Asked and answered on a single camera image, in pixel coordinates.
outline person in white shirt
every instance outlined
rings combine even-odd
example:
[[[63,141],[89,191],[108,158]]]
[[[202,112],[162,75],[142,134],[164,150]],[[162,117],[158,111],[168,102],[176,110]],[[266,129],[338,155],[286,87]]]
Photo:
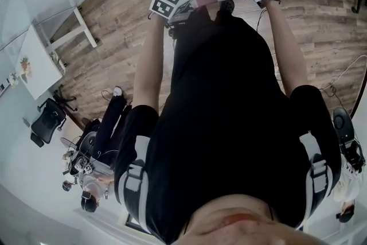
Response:
[[[126,103],[121,88],[115,87],[91,150],[92,172],[82,171],[78,176],[83,189],[81,207],[85,211],[95,212],[101,199],[114,195],[113,165],[122,141],[125,117],[131,110],[131,106],[125,107]]]
[[[348,222],[354,215],[354,202],[363,185],[363,172],[364,167],[361,171],[355,170],[342,155],[341,175],[334,188],[334,200],[343,202],[342,211],[337,214],[341,223]]]

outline chair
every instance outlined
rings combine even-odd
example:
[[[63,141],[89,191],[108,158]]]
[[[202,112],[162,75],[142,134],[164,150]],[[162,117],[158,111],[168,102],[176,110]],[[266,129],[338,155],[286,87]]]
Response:
[[[71,111],[78,111],[77,108],[72,108],[68,102],[71,101],[75,101],[76,97],[71,97],[70,99],[66,99],[63,97],[63,93],[61,92],[61,89],[63,88],[64,85],[60,85],[59,88],[57,90],[55,90],[53,92],[53,98],[54,100],[61,106],[67,107],[68,109],[70,109]]]
[[[43,102],[40,107],[37,107],[38,111],[41,111],[45,104],[41,116],[31,125],[33,133],[30,138],[39,147],[42,147],[44,143],[49,144],[55,129],[61,131],[67,119],[63,108],[51,98]]]

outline wooden floor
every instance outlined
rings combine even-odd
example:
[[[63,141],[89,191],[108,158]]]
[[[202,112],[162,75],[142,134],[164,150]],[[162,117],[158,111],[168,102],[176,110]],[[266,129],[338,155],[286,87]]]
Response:
[[[112,92],[120,86],[132,99],[132,85],[139,51],[142,48],[151,0],[86,0],[81,14],[95,38],[100,40],[97,48],[91,47],[84,36],[57,50],[67,73],[61,80],[65,96],[75,96],[75,113],[78,121],[102,117],[108,101],[102,90]],[[234,15],[244,18],[254,28],[260,10],[251,0],[235,0]],[[318,88],[325,88],[359,56],[367,55],[367,7],[359,15],[351,7],[355,0],[282,0],[283,11],[291,25],[307,60],[309,81]],[[214,17],[218,4],[210,5]],[[56,40],[77,25],[71,16],[54,36]],[[274,53],[270,22],[267,13],[260,20],[259,33],[268,42]],[[256,62],[261,67],[261,60]],[[364,78],[367,58],[360,58],[335,83],[337,95],[344,107],[351,111]],[[165,35],[165,63],[160,96],[163,105],[170,89],[173,67],[173,44]],[[323,92],[331,111],[340,105],[338,99]]]

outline white desk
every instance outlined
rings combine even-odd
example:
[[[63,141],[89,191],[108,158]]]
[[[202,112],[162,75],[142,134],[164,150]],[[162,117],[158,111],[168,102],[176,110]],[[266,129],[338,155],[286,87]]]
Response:
[[[34,99],[39,98],[54,83],[59,81],[62,74],[55,66],[47,53],[35,28],[31,25],[26,33],[15,71],[17,76],[21,73],[21,60],[27,57],[30,63],[32,76],[27,76],[27,83],[19,77]]]

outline shoulder strap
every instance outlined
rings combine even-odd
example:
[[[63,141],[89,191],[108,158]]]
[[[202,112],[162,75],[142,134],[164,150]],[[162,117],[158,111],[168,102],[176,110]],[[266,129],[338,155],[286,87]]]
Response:
[[[150,138],[137,136],[135,143],[136,160],[133,161],[119,181],[120,202],[140,226],[150,232],[146,224],[146,203],[149,179],[145,171],[146,154]]]
[[[310,161],[310,170],[306,175],[306,210],[299,228],[314,213],[316,208],[330,194],[333,184],[333,173],[323,159],[316,138],[307,133],[299,137]]]

